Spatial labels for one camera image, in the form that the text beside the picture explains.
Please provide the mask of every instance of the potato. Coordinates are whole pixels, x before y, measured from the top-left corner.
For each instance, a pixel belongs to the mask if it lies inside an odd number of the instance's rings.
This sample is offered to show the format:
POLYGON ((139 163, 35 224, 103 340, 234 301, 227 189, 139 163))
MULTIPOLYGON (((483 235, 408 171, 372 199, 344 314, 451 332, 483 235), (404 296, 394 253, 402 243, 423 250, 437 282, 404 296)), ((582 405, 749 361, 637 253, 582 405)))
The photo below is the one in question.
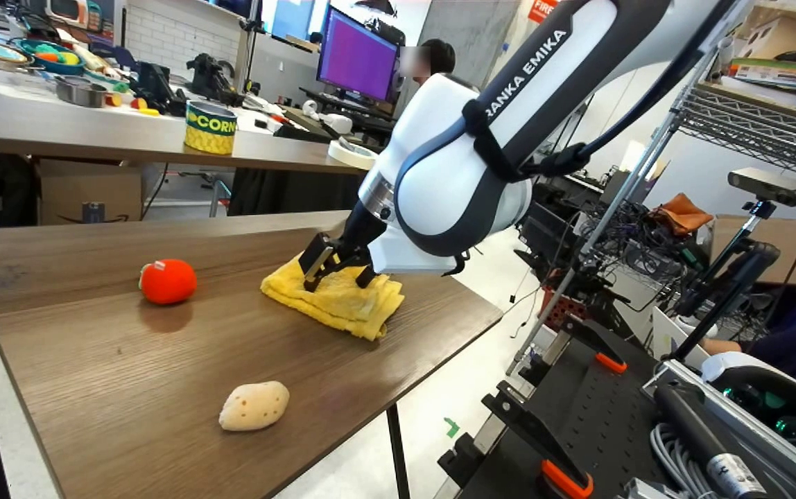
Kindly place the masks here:
POLYGON ((262 430, 282 419, 287 389, 276 379, 234 384, 219 412, 225 433, 262 430))

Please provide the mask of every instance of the shelf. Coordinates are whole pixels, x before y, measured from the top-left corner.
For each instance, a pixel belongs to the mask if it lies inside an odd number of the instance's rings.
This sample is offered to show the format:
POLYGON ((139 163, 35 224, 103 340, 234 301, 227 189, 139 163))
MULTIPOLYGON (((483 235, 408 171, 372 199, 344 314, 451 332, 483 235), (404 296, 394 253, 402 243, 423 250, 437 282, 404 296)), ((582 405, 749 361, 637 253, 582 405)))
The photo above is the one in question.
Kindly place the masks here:
POLYGON ((682 106, 682 134, 796 171, 796 109, 698 82, 682 106))

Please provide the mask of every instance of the wooden table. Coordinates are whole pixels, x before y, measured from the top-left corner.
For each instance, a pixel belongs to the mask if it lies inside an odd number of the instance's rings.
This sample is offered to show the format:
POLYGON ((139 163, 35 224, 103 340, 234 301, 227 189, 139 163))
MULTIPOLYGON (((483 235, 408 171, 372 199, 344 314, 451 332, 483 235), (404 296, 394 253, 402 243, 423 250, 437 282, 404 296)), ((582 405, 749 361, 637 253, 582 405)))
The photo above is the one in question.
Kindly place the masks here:
POLYGON ((270 222, 0 231, 0 353, 62 495, 269 495, 495 322, 410 276, 380 344, 318 326, 257 290, 313 233, 270 222), (162 254, 196 267, 187 304, 140 301, 162 254), (291 389, 284 419, 225 434, 225 397, 254 379, 291 389))
POLYGON ((0 153, 75 160, 155 160, 269 171, 361 171, 326 156, 326 143, 237 129, 233 156, 183 146, 183 118, 90 111, 61 102, 0 98, 0 153))

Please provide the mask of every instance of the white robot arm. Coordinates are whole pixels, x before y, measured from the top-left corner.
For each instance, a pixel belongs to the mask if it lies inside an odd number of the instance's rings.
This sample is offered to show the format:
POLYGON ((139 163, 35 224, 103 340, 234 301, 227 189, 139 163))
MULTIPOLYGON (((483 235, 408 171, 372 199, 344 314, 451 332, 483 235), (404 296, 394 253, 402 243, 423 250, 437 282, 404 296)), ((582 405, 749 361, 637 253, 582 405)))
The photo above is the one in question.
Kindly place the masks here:
POLYGON ((344 235, 301 253, 305 289, 326 271, 459 271, 465 253, 514 224, 531 178, 569 175, 674 88, 754 0, 562 0, 480 95, 433 74, 361 185, 344 235), (591 143, 538 146, 602 82, 671 60, 649 95, 591 143))

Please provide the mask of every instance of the yellow sponge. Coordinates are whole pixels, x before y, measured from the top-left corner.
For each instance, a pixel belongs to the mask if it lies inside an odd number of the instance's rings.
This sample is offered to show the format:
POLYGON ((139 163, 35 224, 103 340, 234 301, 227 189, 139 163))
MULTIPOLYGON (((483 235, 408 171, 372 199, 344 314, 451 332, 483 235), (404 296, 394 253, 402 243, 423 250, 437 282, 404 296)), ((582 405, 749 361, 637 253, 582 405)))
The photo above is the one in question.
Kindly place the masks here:
POLYGON ((402 304, 402 282, 377 274, 365 289, 355 285, 361 267, 347 267, 326 274, 315 290, 305 290, 301 267, 294 260, 259 281, 259 290, 284 308, 294 308, 333 330, 347 330, 358 339, 377 340, 381 323, 402 304))

